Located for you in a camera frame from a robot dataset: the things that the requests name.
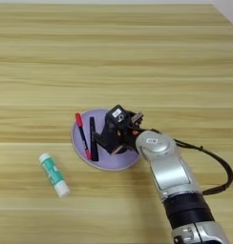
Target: wood grain surface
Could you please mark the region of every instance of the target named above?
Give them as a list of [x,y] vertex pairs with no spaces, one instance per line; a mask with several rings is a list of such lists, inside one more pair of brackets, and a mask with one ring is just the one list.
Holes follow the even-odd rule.
[[[208,5],[0,5],[0,244],[172,243],[147,162],[101,172],[71,145],[75,111],[116,104],[233,168],[232,25]],[[182,155],[203,189],[224,182],[211,158]],[[233,244],[233,185],[206,200]]]

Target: glue stick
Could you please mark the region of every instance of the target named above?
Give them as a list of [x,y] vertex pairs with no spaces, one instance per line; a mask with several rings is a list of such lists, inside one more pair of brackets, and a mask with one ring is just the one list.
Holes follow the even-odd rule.
[[51,156],[48,153],[43,153],[39,157],[39,161],[46,171],[50,181],[53,184],[55,191],[57,192],[59,197],[66,196],[70,193],[70,189],[67,186],[61,172],[55,166]]

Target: round purple dish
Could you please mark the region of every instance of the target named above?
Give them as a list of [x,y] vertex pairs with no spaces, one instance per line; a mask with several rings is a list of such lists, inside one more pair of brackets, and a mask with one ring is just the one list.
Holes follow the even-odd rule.
[[[90,149],[90,117],[95,118],[95,130],[101,133],[105,124],[105,114],[108,110],[91,110],[81,114],[83,121],[83,131],[87,140],[88,147]],[[75,151],[78,155],[88,164],[94,166],[103,171],[122,171],[136,164],[139,159],[139,155],[135,151],[127,151],[122,154],[110,155],[103,148],[97,145],[98,148],[98,158],[97,162],[90,161],[86,157],[84,151],[83,142],[81,135],[76,123],[72,127],[72,143],[74,145]]]

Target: red marker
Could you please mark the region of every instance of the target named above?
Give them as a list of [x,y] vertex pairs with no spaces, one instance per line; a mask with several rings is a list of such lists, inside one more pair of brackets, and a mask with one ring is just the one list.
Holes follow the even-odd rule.
[[82,117],[81,117],[81,114],[79,112],[77,112],[75,114],[75,121],[76,121],[76,124],[79,128],[79,131],[80,131],[80,134],[81,134],[81,138],[82,138],[82,141],[83,141],[83,146],[84,146],[84,150],[85,150],[85,153],[86,153],[86,156],[89,160],[91,160],[91,155],[90,155],[90,151],[89,151],[89,148],[88,148],[88,145],[87,145],[87,141],[86,141],[86,138],[85,138],[85,134],[84,134],[84,131],[83,131],[83,123],[82,123]]

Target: glue stick cap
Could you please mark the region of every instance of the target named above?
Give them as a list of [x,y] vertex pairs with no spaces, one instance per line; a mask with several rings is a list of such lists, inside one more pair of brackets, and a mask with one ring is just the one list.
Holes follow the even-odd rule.
[[67,186],[67,183],[65,180],[59,181],[55,186],[54,186],[55,191],[57,192],[59,197],[64,197],[70,193],[70,189]]
[[39,156],[39,161],[42,164],[44,160],[50,158],[51,156],[48,153],[43,153],[42,155]]

